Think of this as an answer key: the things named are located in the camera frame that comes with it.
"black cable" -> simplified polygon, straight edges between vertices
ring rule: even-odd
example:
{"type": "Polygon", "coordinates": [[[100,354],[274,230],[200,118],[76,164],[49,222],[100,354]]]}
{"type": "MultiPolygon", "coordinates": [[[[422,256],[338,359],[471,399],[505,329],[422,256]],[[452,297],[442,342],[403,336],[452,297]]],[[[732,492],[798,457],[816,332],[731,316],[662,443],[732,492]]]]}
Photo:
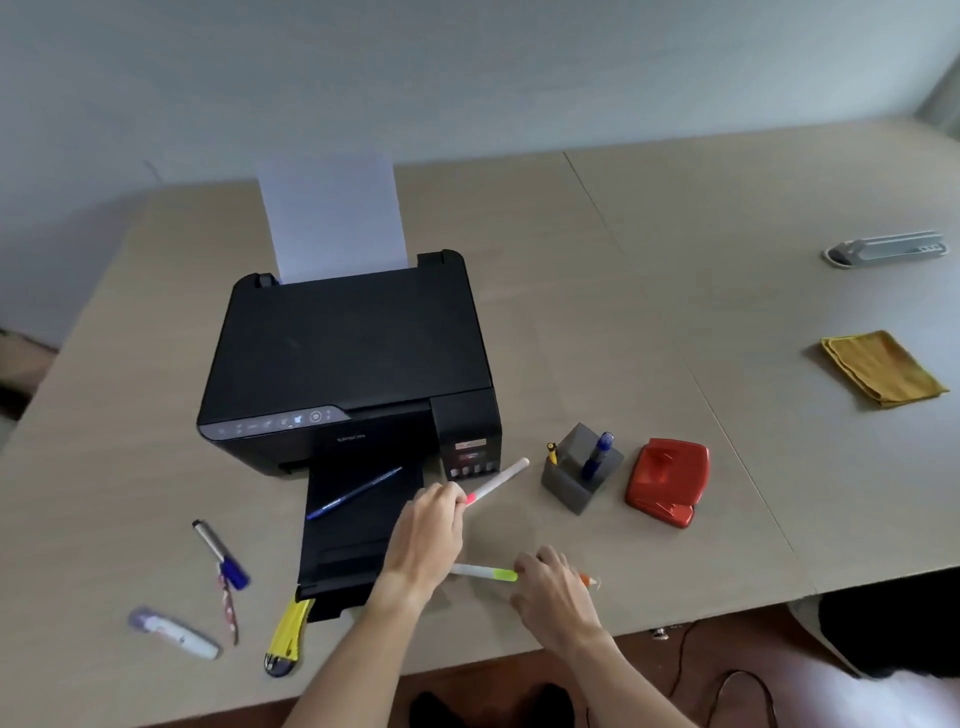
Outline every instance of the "black cable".
{"type": "Polygon", "coordinates": [[[686,628],[684,635],[680,638],[680,652],[677,655],[677,677],[673,681],[673,685],[670,687],[670,692],[666,694],[667,697],[672,698],[673,693],[677,691],[677,688],[680,686],[680,678],[684,674],[684,647],[686,647],[686,638],[690,636],[690,633],[693,631],[693,628],[696,627],[700,621],[697,619],[689,627],[686,628]]]}
{"type": "Polygon", "coordinates": [[[707,722],[704,723],[704,728],[710,728],[710,724],[713,722],[713,714],[717,712],[717,707],[720,705],[720,696],[723,694],[724,688],[726,688],[727,683],[737,675],[748,675],[756,680],[756,683],[760,685],[760,688],[763,690],[763,700],[767,708],[767,725],[771,728],[780,728],[780,724],[777,721],[777,708],[774,706],[774,696],[770,693],[770,689],[767,687],[767,684],[763,682],[762,678],[755,672],[750,672],[748,669],[730,669],[723,673],[723,680],[720,682],[720,687],[713,697],[713,704],[710,705],[710,712],[707,714],[707,722]]]}
{"type": "MultiPolygon", "coordinates": [[[[690,636],[690,632],[692,632],[693,628],[698,624],[700,624],[700,621],[698,620],[693,622],[689,627],[686,628],[684,635],[680,638],[680,652],[677,656],[677,677],[674,678],[673,685],[670,687],[670,692],[667,693],[668,698],[672,699],[674,693],[677,691],[677,688],[680,686],[680,679],[684,675],[684,648],[686,647],[686,638],[690,636]]],[[[707,715],[707,722],[704,724],[704,728],[710,728],[710,724],[713,722],[713,716],[717,712],[717,708],[720,705],[720,696],[727,687],[727,683],[729,683],[737,675],[749,675],[757,681],[757,683],[760,685],[760,688],[763,690],[763,699],[767,709],[767,724],[771,726],[771,728],[780,728],[780,724],[777,721],[777,709],[774,706],[774,696],[770,693],[770,689],[767,687],[767,684],[763,682],[762,678],[760,678],[760,676],[755,672],[750,672],[747,669],[731,669],[723,673],[721,676],[720,687],[717,688],[717,692],[713,696],[713,702],[710,704],[710,712],[707,715]]]]}

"printer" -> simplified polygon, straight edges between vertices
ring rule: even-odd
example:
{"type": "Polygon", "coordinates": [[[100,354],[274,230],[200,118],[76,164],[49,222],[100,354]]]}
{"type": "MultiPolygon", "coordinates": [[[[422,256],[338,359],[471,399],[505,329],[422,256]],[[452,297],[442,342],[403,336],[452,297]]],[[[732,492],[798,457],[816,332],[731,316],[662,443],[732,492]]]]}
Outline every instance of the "printer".
{"type": "Polygon", "coordinates": [[[362,604],[425,458],[447,478],[500,469],[500,415],[467,266],[233,286],[197,417],[201,435],[266,475],[309,472],[306,513],[402,471],[303,529],[311,620],[362,604]]]}

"white paper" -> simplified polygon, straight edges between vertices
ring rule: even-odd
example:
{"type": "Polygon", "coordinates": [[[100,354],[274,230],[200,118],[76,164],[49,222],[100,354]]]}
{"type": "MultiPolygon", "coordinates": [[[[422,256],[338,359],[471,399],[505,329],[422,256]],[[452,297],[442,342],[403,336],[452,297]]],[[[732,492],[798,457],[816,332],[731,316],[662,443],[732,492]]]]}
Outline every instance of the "white paper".
{"type": "Polygon", "coordinates": [[[408,267],[386,156],[273,159],[256,170],[281,283],[408,267]]]}

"shoe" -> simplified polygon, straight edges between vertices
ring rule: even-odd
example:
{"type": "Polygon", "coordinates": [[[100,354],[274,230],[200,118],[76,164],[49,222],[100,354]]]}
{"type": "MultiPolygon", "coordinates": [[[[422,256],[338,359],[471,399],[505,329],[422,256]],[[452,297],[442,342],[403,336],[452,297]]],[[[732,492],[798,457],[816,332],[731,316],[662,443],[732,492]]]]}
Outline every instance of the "shoe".
{"type": "Polygon", "coordinates": [[[410,728],[467,728],[467,724],[432,692],[422,692],[410,704],[410,728]]]}
{"type": "Polygon", "coordinates": [[[573,728],[576,715],[570,693],[547,683],[540,689],[527,717],[530,728],[573,728]]]}

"blue ballpoint pen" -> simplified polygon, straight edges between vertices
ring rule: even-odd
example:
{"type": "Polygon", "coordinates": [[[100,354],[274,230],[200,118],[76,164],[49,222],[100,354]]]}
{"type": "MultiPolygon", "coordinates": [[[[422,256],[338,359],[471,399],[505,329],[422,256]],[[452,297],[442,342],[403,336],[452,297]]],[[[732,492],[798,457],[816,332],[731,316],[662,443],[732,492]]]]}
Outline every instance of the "blue ballpoint pen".
{"type": "Polygon", "coordinates": [[[600,469],[600,463],[607,457],[607,453],[610,452],[610,448],[612,447],[613,435],[609,432],[604,432],[600,435],[600,439],[597,440],[597,444],[594,446],[593,452],[590,454],[587,462],[584,463],[583,470],[580,471],[580,477],[583,480],[590,480],[596,475],[596,472],[600,469]]]}
{"type": "Polygon", "coordinates": [[[306,517],[306,519],[307,519],[308,521],[313,521],[314,519],[318,519],[318,518],[319,518],[320,516],[322,516],[324,513],[329,513],[329,512],[332,511],[334,508],[336,508],[338,505],[343,505],[343,504],[346,503],[348,500],[350,500],[352,497],[354,497],[354,496],[359,496],[359,495],[360,495],[361,493],[363,493],[364,491],[369,490],[370,488],[372,488],[372,487],[373,487],[374,485],[376,485],[377,483],[382,483],[382,482],[383,482],[384,480],[386,480],[388,477],[390,477],[391,475],[396,475],[396,474],[399,473],[401,470],[403,470],[402,467],[400,467],[400,468],[394,468],[394,469],[391,470],[391,471],[386,471],[386,472],[385,472],[384,474],[382,474],[382,475],[378,475],[378,476],[375,477],[373,480],[371,480],[369,483],[364,483],[363,485],[361,485],[361,486],[360,486],[359,488],[357,488],[356,490],[352,490],[352,491],[350,491],[349,493],[347,493],[347,494],[345,494],[345,495],[343,495],[343,496],[338,497],[336,500],[330,501],[327,505],[322,505],[320,508],[318,508],[317,510],[315,510],[313,513],[309,514],[309,515],[306,517]]]}

